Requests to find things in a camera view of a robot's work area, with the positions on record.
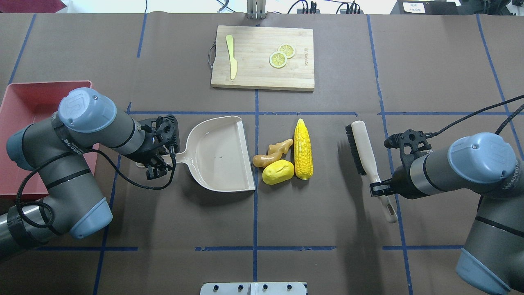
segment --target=brush bristles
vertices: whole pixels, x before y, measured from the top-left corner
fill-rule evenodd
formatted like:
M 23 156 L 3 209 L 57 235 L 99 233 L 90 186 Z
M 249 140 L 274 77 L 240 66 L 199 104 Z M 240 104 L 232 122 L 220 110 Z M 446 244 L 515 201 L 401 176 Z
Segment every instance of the brush bristles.
M 366 171 L 364 170 L 364 167 L 362 166 L 362 161 L 360 160 L 360 156 L 358 155 L 358 149 L 355 143 L 355 137 L 353 136 L 353 129 L 351 129 L 351 125 L 346 126 L 346 134 L 347 141 L 349 141 L 350 143 L 351 156 L 353 157 L 353 161 L 355 162 L 357 172 L 360 175 L 364 176 L 366 175 Z

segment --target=yellow plastic knife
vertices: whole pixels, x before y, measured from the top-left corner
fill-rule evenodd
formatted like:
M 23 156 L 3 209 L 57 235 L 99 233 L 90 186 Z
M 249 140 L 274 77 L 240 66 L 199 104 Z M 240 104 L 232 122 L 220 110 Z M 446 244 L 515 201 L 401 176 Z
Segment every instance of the yellow plastic knife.
M 233 53 L 235 52 L 234 41 L 232 35 L 226 35 L 227 51 L 230 54 L 230 68 L 231 68 L 231 80 L 235 80 L 236 71 L 238 69 L 238 62 L 235 59 Z

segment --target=red plastic tray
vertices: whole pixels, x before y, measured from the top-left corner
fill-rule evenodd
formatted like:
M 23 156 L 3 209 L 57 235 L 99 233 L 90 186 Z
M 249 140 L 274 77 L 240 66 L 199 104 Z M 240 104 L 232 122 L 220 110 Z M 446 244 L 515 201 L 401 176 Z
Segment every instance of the red plastic tray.
M 69 91 L 91 86 L 91 81 L 12 83 L 7 86 L 0 106 L 0 198 L 14 199 L 20 183 L 29 174 L 9 159 L 5 147 L 7 139 L 25 126 L 50 117 Z M 93 173 L 96 156 L 96 153 L 84 155 Z M 27 183 L 22 198 L 34 200 L 47 195 L 47 189 L 37 174 Z

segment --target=brush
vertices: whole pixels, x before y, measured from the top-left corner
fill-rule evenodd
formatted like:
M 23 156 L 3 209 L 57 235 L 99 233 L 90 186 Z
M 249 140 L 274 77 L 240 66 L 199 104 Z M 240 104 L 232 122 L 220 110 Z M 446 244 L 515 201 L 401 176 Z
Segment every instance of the brush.
M 347 140 L 350 143 L 351 156 L 360 175 L 367 175 L 371 183 L 381 182 L 378 176 L 375 155 L 371 148 L 371 142 L 367 134 L 366 124 L 363 121 L 355 121 L 346 126 Z M 388 196 L 378 196 L 382 204 L 382 211 L 389 223 L 397 222 L 397 213 Z

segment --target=white label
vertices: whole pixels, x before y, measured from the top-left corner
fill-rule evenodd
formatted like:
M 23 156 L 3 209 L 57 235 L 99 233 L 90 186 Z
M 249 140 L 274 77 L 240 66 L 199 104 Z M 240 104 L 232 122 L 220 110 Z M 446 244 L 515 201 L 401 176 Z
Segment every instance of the white label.
M 403 2 L 404 11 L 411 13 L 425 13 L 424 3 L 407 3 Z

